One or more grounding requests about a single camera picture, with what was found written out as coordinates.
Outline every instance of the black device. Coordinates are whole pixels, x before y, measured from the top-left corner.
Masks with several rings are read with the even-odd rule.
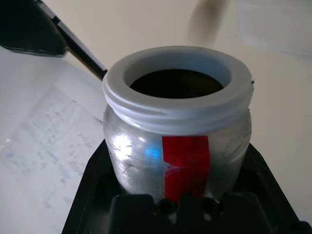
[[[312,234],[250,144],[234,190],[220,202],[121,195],[105,141],[90,158],[62,234]]]

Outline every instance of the paper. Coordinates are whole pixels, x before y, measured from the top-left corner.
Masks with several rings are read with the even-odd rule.
[[[34,207],[61,233],[85,166],[103,141],[102,123],[53,87],[1,148]]]

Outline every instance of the jar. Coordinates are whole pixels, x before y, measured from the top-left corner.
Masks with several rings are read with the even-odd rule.
[[[208,75],[223,89],[164,98],[130,88],[147,74],[172,69]],[[165,83],[159,87],[171,92]],[[242,62],[200,47],[147,49],[118,61],[103,90],[105,140],[124,192],[178,202],[185,193],[219,199],[233,188],[251,138],[253,84]]]

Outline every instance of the red tape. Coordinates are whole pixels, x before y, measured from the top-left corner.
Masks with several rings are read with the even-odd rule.
[[[170,164],[165,173],[165,197],[179,202],[183,194],[202,198],[210,170],[207,136],[163,136],[164,161]]]

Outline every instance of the white plastic lid ring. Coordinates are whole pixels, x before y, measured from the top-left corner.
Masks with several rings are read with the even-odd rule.
[[[143,75],[168,69],[207,74],[224,89],[203,97],[169,99],[129,87]],[[128,55],[108,71],[102,85],[108,104],[122,120],[148,132],[174,136],[206,133],[234,121],[248,110],[253,93],[251,73],[242,62],[192,46],[158,47]]]

